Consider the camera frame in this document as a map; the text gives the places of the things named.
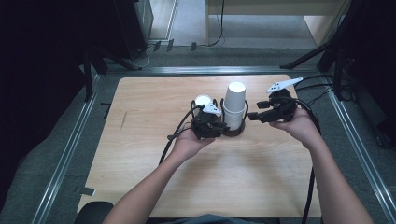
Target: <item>cable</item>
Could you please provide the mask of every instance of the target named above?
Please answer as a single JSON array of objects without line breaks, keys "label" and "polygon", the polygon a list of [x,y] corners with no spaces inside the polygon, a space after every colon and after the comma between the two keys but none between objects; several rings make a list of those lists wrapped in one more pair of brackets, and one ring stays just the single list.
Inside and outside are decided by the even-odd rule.
[{"label": "cable", "polygon": [[[315,124],[315,127],[318,129],[318,132],[321,134],[318,119],[307,103],[305,103],[302,100],[294,99],[291,97],[275,97],[272,99],[273,100],[276,100],[276,99],[289,100],[289,101],[293,101],[294,103],[299,105],[302,109],[304,109],[308,113],[309,118],[311,118],[312,122]],[[311,175],[309,177],[308,194],[306,196],[306,203],[305,203],[305,208],[304,208],[304,213],[303,213],[302,224],[305,224],[307,221],[307,218],[308,218],[309,208],[310,208],[311,202],[312,202],[312,194],[314,191],[314,184],[315,184],[315,172],[314,172],[314,168],[312,167]]]},{"label": "cable", "polygon": [[304,81],[307,81],[307,80],[309,80],[309,79],[312,79],[312,78],[316,78],[316,77],[334,77],[334,76],[332,76],[332,75],[317,75],[317,76],[312,76],[312,77],[305,77],[303,80],[301,80],[301,81],[297,82],[296,84],[294,84],[294,89],[296,89],[297,86],[298,86],[300,83],[302,83],[302,82],[304,82]]},{"label": "cable", "polygon": [[168,135],[168,143],[166,144],[165,148],[163,149],[163,154],[161,155],[160,158],[160,163],[159,165],[163,162],[163,160],[165,159],[166,153],[169,150],[169,147],[172,145],[173,140],[182,132],[186,131],[187,129],[183,129],[181,130],[181,125],[183,125],[184,120],[186,120],[186,118],[192,113],[192,111],[194,111],[197,108],[204,108],[204,106],[202,105],[197,105],[195,107],[193,107],[189,112],[187,112],[187,114],[184,116],[184,118],[181,120],[181,122],[177,125],[177,128],[175,130],[175,132],[172,135]]},{"label": "cable", "polygon": [[[224,15],[224,12],[223,12],[223,11],[224,11],[224,6],[222,6],[221,18],[222,18],[223,15]],[[219,21],[219,15],[218,15],[218,13],[216,13],[216,19],[217,19],[217,21],[218,21],[219,27],[221,28],[221,31],[223,31],[223,26],[222,26],[222,23]],[[219,38],[222,38],[222,39],[223,39],[223,43],[222,43],[222,46],[223,46],[223,45],[225,44],[225,38],[222,37],[222,33],[220,34]]]},{"label": "cable", "polygon": [[214,47],[215,45],[217,45],[219,43],[219,41],[222,38],[222,34],[223,34],[223,17],[224,17],[224,0],[222,0],[222,4],[221,4],[221,23],[220,23],[220,28],[221,29],[220,29],[219,39],[216,42],[212,43],[212,44],[209,44],[209,45],[198,45],[198,46]]},{"label": "cable", "polygon": [[315,85],[311,85],[311,86],[301,87],[301,88],[299,88],[299,89],[296,89],[296,91],[302,91],[302,90],[306,90],[306,89],[310,89],[310,88],[323,87],[323,86],[324,86],[324,87],[332,87],[333,84],[324,84],[324,83],[315,84]]},{"label": "cable", "polygon": [[138,59],[138,58],[142,55],[143,52],[144,52],[144,50],[139,50],[139,51],[137,52],[136,56],[134,56],[133,59],[130,59],[130,61],[133,62],[134,60]]},{"label": "cable", "polygon": [[315,98],[315,99],[311,100],[310,102],[308,102],[307,105],[308,105],[308,106],[312,106],[312,105],[315,103],[315,101],[316,101],[317,99],[323,97],[326,93],[329,93],[329,92],[331,92],[331,91],[333,91],[332,88],[326,89],[326,91],[324,91],[320,96],[318,96],[317,98]]},{"label": "cable", "polygon": [[134,57],[134,59],[129,60],[127,63],[130,63],[130,64],[132,64],[132,65],[134,65],[134,66],[137,66],[137,67],[140,67],[140,68],[146,67],[147,65],[149,65],[149,54],[148,54],[148,50],[151,49],[151,48],[153,48],[153,47],[154,47],[154,46],[149,46],[148,48],[146,48],[146,50],[144,50],[145,53],[146,53],[146,56],[148,57],[148,61],[147,61],[145,64],[139,65],[139,64],[133,63],[134,60],[136,60],[138,57],[140,57],[141,53],[139,53],[136,57]]}]

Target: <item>cup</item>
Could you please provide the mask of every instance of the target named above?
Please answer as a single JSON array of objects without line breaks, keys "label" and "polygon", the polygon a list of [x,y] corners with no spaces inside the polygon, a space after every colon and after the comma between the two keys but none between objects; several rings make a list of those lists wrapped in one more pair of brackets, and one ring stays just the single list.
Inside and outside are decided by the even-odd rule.
[{"label": "cup", "polygon": [[230,131],[235,131],[242,125],[242,118],[244,117],[244,112],[246,110],[246,105],[244,102],[244,109],[238,112],[232,112],[223,105],[223,121],[227,123],[227,127],[230,127]]},{"label": "cup", "polygon": [[[212,98],[210,98],[210,96],[208,96],[208,95],[201,94],[201,95],[198,95],[197,97],[195,97],[194,102],[195,102],[194,106],[207,105],[207,104],[212,103]],[[194,113],[194,116],[197,116],[199,113],[199,109],[194,109],[193,113]]]},{"label": "cup", "polygon": [[232,82],[228,86],[224,98],[224,107],[230,112],[240,112],[245,109],[246,87],[242,82]]}]

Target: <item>table surface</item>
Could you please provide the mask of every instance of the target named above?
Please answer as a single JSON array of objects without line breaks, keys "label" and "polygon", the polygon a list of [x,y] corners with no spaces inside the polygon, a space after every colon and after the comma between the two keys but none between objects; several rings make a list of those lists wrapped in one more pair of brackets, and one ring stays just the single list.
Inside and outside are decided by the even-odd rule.
[{"label": "table surface", "polygon": [[[116,203],[158,165],[167,143],[191,100],[207,94],[218,102],[232,81],[247,87],[249,112],[286,75],[213,77],[127,77],[114,96],[86,183],[93,201]],[[289,87],[296,97],[293,87]],[[246,121],[236,137],[222,136],[186,161],[174,174],[151,217],[301,217],[312,161],[308,150],[267,123]],[[309,216],[319,217],[314,190]]]}]

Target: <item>person's left hand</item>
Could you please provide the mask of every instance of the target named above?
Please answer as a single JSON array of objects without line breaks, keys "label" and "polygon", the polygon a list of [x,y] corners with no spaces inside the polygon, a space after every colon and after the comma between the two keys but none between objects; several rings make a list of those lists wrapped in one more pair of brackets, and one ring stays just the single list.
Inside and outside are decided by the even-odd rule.
[{"label": "person's left hand", "polygon": [[188,129],[177,137],[175,145],[169,156],[177,157],[181,162],[184,162],[195,156],[202,148],[214,141],[215,138],[198,140],[194,134],[194,131]]}]

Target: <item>hand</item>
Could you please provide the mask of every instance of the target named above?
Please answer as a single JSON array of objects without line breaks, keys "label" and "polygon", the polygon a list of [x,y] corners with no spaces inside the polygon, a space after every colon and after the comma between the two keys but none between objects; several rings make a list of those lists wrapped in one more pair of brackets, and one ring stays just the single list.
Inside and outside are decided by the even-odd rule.
[{"label": "hand", "polygon": [[303,146],[308,149],[322,140],[314,122],[309,118],[308,113],[301,108],[295,110],[293,119],[290,122],[274,121],[270,122],[270,125],[286,131],[292,137],[302,142]]},{"label": "hand", "polygon": [[170,157],[177,157],[181,162],[184,162],[195,156],[202,148],[215,141],[215,138],[206,138],[198,140],[194,131],[188,129],[182,132],[175,142]]}]

